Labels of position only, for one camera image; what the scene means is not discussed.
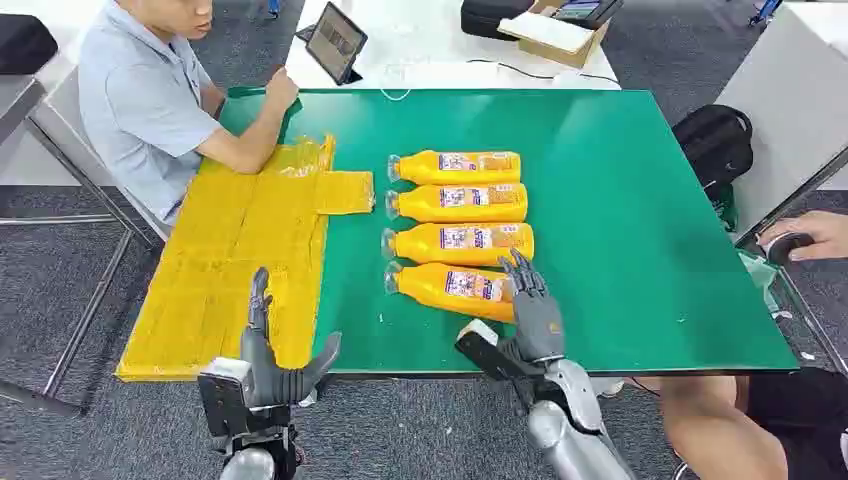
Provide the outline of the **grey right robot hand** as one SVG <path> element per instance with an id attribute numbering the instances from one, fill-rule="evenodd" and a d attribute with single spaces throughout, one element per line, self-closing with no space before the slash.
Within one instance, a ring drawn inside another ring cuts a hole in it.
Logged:
<path id="1" fill-rule="evenodd" d="M 557 361 L 565 357 L 564 322 L 557 300 L 531 261 L 516 248 L 512 259 L 500 257 L 513 289 L 514 342 L 528 363 Z"/>

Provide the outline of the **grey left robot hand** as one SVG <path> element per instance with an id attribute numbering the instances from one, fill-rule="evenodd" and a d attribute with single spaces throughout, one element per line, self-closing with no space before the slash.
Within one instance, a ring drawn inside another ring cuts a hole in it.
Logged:
<path id="1" fill-rule="evenodd" d="M 277 365 L 269 340 L 269 306 L 266 294 L 269 271 L 261 266 L 252 278 L 248 320 L 240 340 L 240 358 L 251 364 L 253 393 L 250 408 L 289 406 L 305 400 L 329 372 L 341 349 L 341 332 L 331 333 L 321 353 L 304 367 L 287 369 Z"/>

